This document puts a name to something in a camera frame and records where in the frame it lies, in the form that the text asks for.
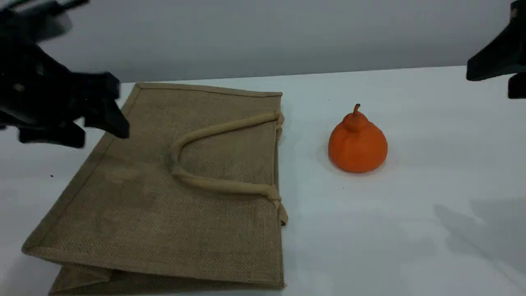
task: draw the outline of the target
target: white backdrop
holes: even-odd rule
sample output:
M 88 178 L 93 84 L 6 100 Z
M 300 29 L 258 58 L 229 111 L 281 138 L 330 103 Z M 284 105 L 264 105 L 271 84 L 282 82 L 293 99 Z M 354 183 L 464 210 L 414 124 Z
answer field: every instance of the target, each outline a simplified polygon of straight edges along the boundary
M 510 3 L 92 0 L 43 48 L 123 82 L 464 65 L 504 28 Z

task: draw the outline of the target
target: black robotic arm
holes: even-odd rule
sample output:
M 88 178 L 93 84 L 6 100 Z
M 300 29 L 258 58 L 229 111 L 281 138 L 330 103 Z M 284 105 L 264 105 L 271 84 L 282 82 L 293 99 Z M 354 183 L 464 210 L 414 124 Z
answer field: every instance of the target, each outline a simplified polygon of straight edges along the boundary
M 128 138 L 129 123 L 115 103 L 120 81 L 107 72 L 71 72 L 37 45 L 65 34 L 64 13 L 89 0 L 32 2 L 0 10 L 0 129 L 18 128 L 22 143 L 80 148 L 85 132 L 74 121 L 83 117 L 84 126 Z

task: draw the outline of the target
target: pumpkin stem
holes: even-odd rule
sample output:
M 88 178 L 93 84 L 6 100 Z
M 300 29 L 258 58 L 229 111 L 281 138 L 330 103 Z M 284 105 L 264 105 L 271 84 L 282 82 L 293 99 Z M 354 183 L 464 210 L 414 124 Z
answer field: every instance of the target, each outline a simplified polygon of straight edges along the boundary
M 355 109 L 354 109 L 354 111 L 352 111 L 352 116 L 356 116 L 359 107 L 360 107 L 360 104 L 356 104 L 355 105 Z

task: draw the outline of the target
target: rope handle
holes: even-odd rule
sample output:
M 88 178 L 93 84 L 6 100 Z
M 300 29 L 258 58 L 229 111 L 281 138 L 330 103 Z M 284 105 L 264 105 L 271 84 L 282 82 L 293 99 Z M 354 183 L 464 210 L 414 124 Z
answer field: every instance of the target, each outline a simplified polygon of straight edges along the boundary
M 215 124 L 204 127 L 200 130 L 189 132 L 179 137 L 174 143 L 172 143 L 170 149 L 170 171 L 174 178 L 180 179 L 188 185 L 220 193 L 231 193 L 231 194 L 258 194 L 263 195 L 267 200 L 272 202 L 277 209 L 278 219 L 281 225 L 286 225 L 288 222 L 288 215 L 285 208 L 281 204 L 281 197 L 279 196 L 278 190 L 274 185 L 266 184 L 252 184 L 246 182 L 230 181 L 215 179 L 209 177 L 202 177 L 190 174 L 187 172 L 179 163 L 179 157 L 183 150 L 183 147 L 195 140 L 202 139 L 205 137 L 213 136 L 216 134 L 243 129 L 245 127 L 251 127 L 271 121 L 277 121 L 276 123 L 276 137 L 279 139 L 281 136 L 281 126 L 284 122 L 284 117 L 281 112 L 269 112 L 265 114 L 255 115 L 241 120 L 235 120 L 227 123 Z

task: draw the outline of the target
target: small gourd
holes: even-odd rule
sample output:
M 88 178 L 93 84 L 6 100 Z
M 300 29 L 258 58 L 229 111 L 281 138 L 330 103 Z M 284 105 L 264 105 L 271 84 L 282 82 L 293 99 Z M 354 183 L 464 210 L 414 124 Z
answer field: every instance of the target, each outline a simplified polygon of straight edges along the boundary
M 378 168 L 387 157 L 387 140 L 382 131 L 361 112 L 356 104 L 352 113 L 332 131 L 329 157 L 344 171 L 366 173 Z

